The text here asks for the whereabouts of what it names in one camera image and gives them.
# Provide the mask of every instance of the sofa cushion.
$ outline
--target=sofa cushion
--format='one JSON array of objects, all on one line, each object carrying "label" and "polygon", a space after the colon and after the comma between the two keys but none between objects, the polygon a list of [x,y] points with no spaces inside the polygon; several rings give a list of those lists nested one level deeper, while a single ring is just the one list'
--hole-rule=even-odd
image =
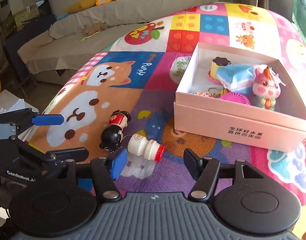
[{"label": "sofa cushion", "polygon": [[85,37],[83,33],[54,40],[36,52],[27,66],[33,74],[57,69],[79,70],[96,53],[140,26],[142,24],[115,26],[84,41],[81,41]]},{"label": "sofa cushion", "polygon": [[151,22],[189,7],[219,0],[118,0],[71,14],[55,22],[49,34],[55,39],[79,33],[84,25],[106,22],[109,27],[120,24]]}]

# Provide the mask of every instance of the pink round toy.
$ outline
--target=pink round toy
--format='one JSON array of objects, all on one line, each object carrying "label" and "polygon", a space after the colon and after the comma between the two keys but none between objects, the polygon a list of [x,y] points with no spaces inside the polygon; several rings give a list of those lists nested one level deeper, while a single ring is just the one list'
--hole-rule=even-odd
[{"label": "pink round toy", "polygon": [[247,106],[250,105],[249,100],[247,99],[247,97],[242,95],[242,94],[240,94],[240,93],[228,92],[228,93],[222,95],[220,97],[220,99],[231,101],[231,102],[236,102],[236,103],[240,103],[240,104],[244,104],[244,105],[247,105]]}]

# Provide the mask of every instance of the yogurt bottle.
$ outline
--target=yogurt bottle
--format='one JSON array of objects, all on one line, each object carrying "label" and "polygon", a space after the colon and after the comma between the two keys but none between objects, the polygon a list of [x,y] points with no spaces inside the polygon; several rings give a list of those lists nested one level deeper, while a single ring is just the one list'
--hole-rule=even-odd
[{"label": "yogurt bottle", "polygon": [[142,155],[146,160],[154,160],[159,162],[162,159],[164,145],[160,145],[155,140],[147,140],[145,136],[132,135],[127,145],[127,151],[134,155]]}]

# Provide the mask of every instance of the throw blanket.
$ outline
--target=throw blanket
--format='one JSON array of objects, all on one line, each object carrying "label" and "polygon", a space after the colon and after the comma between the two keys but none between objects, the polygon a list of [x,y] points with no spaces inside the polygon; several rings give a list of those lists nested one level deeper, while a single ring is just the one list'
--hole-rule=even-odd
[{"label": "throw blanket", "polygon": [[[279,59],[306,103],[306,45],[291,23],[262,8],[216,3],[153,21],[96,54],[45,110],[62,114],[65,122],[39,127],[30,142],[42,151],[84,146],[89,161],[107,154],[99,147],[101,132],[113,111],[125,110],[132,120],[123,134],[145,135],[165,145],[166,153],[159,163],[129,154],[115,181],[122,193],[183,191],[187,195],[195,181],[183,164],[183,151],[191,148],[222,163],[245,159],[291,190],[305,206],[306,140],[284,153],[174,129],[175,91],[199,41]],[[218,190],[230,183],[220,180]]]},{"label": "throw blanket", "polygon": [[293,22],[299,26],[306,39],[306,0],[294,0]]}]

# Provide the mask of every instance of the yellow square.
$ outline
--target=yellow square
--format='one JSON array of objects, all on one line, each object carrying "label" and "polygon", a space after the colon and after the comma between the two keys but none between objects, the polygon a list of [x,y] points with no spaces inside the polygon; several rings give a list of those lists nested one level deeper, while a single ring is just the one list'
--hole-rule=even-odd
[{"label": "yellow square", "polygon": [[276,25],[273,16],[269,13],[269,11],[263,8],[235,3],[226,3],[225,6],[228,11],[228,17],[237,17],[247,19],[249,21],[258,21]]},{"label": "yellow square", "polygon": [[171,23],[171,30],[200,31],[199,14],[178,14],[174,15]]}]

